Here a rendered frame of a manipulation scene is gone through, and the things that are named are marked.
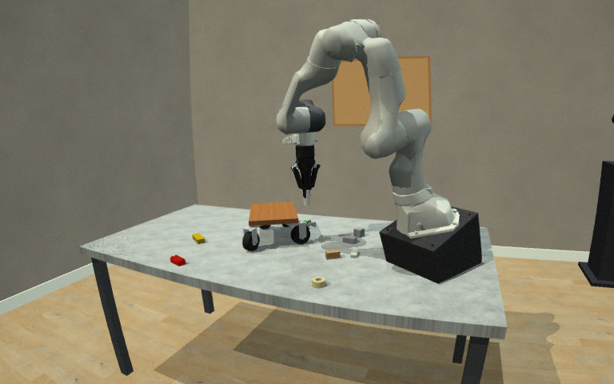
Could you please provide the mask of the beige roll of masking tape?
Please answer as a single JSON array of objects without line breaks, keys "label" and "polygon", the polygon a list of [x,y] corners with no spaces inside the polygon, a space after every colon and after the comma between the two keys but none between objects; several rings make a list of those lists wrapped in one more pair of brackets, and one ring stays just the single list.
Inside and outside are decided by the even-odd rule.
[{"label": "beige roll of masking tape", "polygon": [[[320,282],[317,282],[320,281]],[[323,277],[315,277],[312,279],[312,286],[314,288],[323,288],[325,287],[325,278]]]}]

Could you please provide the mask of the red toy brick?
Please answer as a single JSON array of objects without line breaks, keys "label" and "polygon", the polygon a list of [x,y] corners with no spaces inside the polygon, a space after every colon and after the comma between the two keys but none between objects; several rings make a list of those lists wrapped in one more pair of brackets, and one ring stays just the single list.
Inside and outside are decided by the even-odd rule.
[{"label": "red toy brick", "polygon": [[177,255],[171,256],[170,261],[177,266],[185,265],[185,259]]}]

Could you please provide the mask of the yellow rectangular block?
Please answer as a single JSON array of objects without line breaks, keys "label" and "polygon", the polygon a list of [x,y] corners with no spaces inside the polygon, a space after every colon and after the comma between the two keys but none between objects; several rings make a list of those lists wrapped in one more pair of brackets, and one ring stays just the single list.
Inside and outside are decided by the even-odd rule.
[{"label": "yellow rectangular block", "polygon": [[193,240],[197,243],[197,244],[202,244],[205,243],[205,239],[198,233],[198,234],[193,234]]}]

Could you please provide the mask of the tan rectangular block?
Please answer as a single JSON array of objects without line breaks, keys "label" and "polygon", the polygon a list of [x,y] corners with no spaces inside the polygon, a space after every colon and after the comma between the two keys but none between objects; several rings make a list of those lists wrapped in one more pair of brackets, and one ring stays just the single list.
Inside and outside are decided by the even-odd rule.
[{"label": "tan rectangular block", "polygon": [[327,250],[325,252],[326,259],[341,258],[341,252],[339,250]]}]

